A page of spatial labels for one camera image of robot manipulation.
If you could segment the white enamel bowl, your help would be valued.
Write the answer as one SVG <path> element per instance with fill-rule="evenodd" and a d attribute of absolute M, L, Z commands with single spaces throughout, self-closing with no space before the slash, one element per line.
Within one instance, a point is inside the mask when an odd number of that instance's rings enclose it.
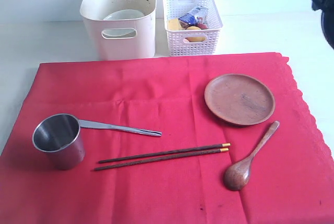
<path fill-rule="evenodd" d="M 103 20 L 125 20 L 125 19 L 138 19 L 143 17 L 144 14 L 135 9 L 124 9 L 107 15 Z M 133 38 L 136 36 L 136 30 L 133 28 L 124 29 L 104 29 L 102 35 L 106 39 L 117 39 L 117 38 Z"/>

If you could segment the yellow cheese wedge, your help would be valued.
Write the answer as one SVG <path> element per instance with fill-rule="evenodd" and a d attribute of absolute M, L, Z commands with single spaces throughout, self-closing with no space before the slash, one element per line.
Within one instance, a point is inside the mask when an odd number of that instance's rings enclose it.
<path fill-rule="evenodd" d="M 171 31 L 180 31 L 183 30 L 180 21 L 175 18 L 175 19 L 170 19 L 167 21 L 167 29 Z"/>

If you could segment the blue white milk carton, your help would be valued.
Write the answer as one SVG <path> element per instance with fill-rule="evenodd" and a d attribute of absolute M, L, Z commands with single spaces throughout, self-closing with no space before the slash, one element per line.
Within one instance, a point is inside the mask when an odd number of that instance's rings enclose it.
<path fill-rule="evenodd" d="M 185 26 L 195 26 L 198 23 L 206 21 L 209 9 L 204 6 L 196 6 L 186 14 L 180 16 L 178 19 L 181 24 Z"/>

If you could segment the red sausage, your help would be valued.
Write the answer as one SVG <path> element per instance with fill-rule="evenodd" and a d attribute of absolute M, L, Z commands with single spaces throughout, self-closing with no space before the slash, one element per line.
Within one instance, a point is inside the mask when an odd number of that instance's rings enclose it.
<path fill-rule="evenodd" d="M 201 30 L 207 30 L 208 29 L 208 27 L 203 23 L 198 23 L 197 27 L 200 28 Z"/>

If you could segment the yellow lemon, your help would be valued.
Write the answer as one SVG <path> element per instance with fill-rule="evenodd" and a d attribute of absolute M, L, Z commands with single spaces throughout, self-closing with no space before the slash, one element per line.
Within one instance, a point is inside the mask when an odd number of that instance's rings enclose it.
<path fill-rule="evenodd" d="M 186 29 L 187 31 L 194 31 L 194 30 L 201 30 L 196 26 L 190 26 Z M 206 37 L 204 36 L 195 36 L 195 37 L 187 37 L 190 42 L 203 42 L 205 41 Z"/>

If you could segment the steel table knife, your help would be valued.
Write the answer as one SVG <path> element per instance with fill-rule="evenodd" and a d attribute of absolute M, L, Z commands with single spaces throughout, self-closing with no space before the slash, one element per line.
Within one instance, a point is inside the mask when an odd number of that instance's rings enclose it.
<path fill-rule="evenodd" d="M 79 124 L 83 128 L 91 128 L 91 129 L 109 129 L 109 130 L 117 130 L 122 132 L 129 132 L 135 134 L 142 134 L 147 136 L 161 137 L 162 133 L 160 131 L 152 131 L 148 129 L 127 127 L 127 126 L 119 126 L 113 124 L 106 124 L 101 122 L 94 122 L 88 120 L 78 120 Z"/>

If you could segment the brown wooden plate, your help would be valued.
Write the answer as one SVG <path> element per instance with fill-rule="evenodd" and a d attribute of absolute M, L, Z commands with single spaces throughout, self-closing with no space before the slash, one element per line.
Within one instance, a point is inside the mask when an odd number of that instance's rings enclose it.
<path fill-rule="evenodd" d="M 216 117 L 238 126 L 262 123 L 276 107 L 270 89 L 245 74 L 224 74 L 212 79 L 205 87 L 204 99 Z"/>

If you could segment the stainless steel cup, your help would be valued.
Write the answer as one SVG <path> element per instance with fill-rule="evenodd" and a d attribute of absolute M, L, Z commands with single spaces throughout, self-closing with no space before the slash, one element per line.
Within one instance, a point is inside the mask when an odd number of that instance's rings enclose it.
<path fill-rule="evenodd" d="M 86 154 L 79 120 L 71 114 L 61 113 L 45 118 L 35 128 L 32 143 L 59 170 L 74 168 Z"/>

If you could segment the brown wooden spoon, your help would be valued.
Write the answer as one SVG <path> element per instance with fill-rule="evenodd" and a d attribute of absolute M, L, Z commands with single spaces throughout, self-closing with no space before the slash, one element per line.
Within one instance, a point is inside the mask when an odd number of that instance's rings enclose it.
<path fill-rule="evenodd" d="M 279 121 L 274 121 L 265 132 L 264 136 L 255 149 L 244 159 L 230 165 L 223 174 L 223 184 L 230 191 L 240 191 L 249 182 L 252 162 L 257 153 L 263 148 L 266 142 L 272 137 L 280 126 Z"/>

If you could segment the cream plastic bin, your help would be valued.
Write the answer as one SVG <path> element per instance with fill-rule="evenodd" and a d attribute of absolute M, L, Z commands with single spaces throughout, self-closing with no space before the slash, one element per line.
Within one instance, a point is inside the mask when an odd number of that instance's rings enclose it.
<path fill-rule="evenodd" d="M 129 60 L 154 57 L 156 52 L 156 0 L 82 0 L 80 14 L 87 33 L 102 60 Z M 103 20 L 124 9 L 141 11 L 138 19 Z M 133 38 L 106 39 L 104 29 L 133 28 Z"/>

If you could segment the white perforated plastic basket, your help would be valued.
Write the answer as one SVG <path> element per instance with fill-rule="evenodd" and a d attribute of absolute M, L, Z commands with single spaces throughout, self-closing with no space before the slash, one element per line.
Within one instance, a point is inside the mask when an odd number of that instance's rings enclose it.
<path fill-rule="evenodd" d="M 190 29 L 180 17 L 196 8 L 206 8 L 206 17 Z M 171 56 L 210 55 L 216 50 L 223 23 L 214 0 L 163 0 L 164 27 Z"/>

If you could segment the upper brown wooden chopstick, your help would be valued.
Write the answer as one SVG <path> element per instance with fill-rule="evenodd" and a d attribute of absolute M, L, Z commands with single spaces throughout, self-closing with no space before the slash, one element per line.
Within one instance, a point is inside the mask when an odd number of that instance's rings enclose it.
<path fill-rule="evenodd" d="M 141 155 L 134 155 L 134 156 L 127 156 L 127 157 L 100 160 L 100 161 L 98 161 L 98 163 L 109 163 L 109 162 L 125 161 L 125 160 L 139 159 L 139 158 L 163 156 L 163 155 L 183 154 L 183 153 L 186 153 L 186 152 L 210 150 L 210 149 L 215 149 L 215 148 L 228 148 L 230 146 L 231 146 L 230 143 L 224 143 L 224 144 L 215 144 L 215 145 L 209 145 L 209 146 L 176 149 L 176 150 L 169 150 L 169 151 L 160 151 L 160 152 L 154 152 L 154 153 L 149 153 L 149 154 L 141 154 Z"/>

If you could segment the brown wooden chopstick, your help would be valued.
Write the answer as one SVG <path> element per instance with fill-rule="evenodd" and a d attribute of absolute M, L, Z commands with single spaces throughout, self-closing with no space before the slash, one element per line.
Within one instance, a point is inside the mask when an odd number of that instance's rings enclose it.
<path fill-rule="evenodd" d="M 100 161 L 98 161 L 98 163 L 109 163 L 109 162 L 125 161 L 125 160 L 139 159 L 139 158 L 163 156 L 163 155 L 183 154 L 183 153 L 186 153 L 186 152 L 210 150 L 210 149 L 215 149 L 215 148 L 228 148 L 230 146 L 231 146 L 230 143 L 224 143 L 224 144 L 215 144 L 215 145 L 209 145 L 209 146 L 176 149 L 176 150 L 169 150 L 169 151 L 160 151 L 160 152 L 154 152 L 154 153 L 149 153 L 149 154 L 141 154 L 141 155 L 134 155 L 134 156 L 127 156 L 127 157 L 100 160 Z"/>
<path fill-rule="evenodd" d="M 216 148 L 216 149 L 210 149 L 210 150 L 202 150 L 202 151 L 194 151 L 194 152 L 188 152 L 188 153 L 179 154 L 179 155 L 175 154 L 175 155 L 169 155 L 169 156 L 164 156 L 164 157 L 149 158 L 149 159 L 143 159 L 139 161 L 125 162 L 125 163 L 120 163 L 120 164 L 115 164 L 115 165 L 97 167 L 97 168 L 94 168 L 92 171 L 102 171 L 102 170 L 107 170 L 107 169 L 116 169 L 116 168 L 129 167 L 129 166 L 135 166 L 139 164 L 167 161 L 167 160 L 173 160 L 173 159 L 218 154 L 218 153 L 227 152 L 227 151 L 229 151 L 228 147 Z"/>

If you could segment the lower brown wooden chopstick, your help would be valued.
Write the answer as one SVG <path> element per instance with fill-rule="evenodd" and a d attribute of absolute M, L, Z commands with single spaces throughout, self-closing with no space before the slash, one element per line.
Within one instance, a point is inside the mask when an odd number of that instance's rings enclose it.
<path fill-rule="evenodd" d="M 175 155 L 169 155 L 169 156 L 164 156 L 164 157 L 149 158 L 149 159 L 143 159 L 139 161 L 125 162 L 125 163 L 120 163 L 120 164 L 115 164 L 115 165 L 97 167 L 97 168 L 94 168 L 92 171 L 102 171 L 102 170 L 107 170 L 107 169 L 116 169 L 116 168 L 129 167 L 129 166 L 135 166 L 139 164 L 167 161 L 167 160 L 173 160 L 173 159 L 218 154 L 218 153 L 227 152 L 227 151 L 229 151 L 228 147 L 216 148 L 216 149 L 210 149 L 210 150 L 202 150 L 202 151 L 194 151 L 194 152 L 188 152 L 188 153 L 179 154 L 179 155 L 175 154 Z"/>

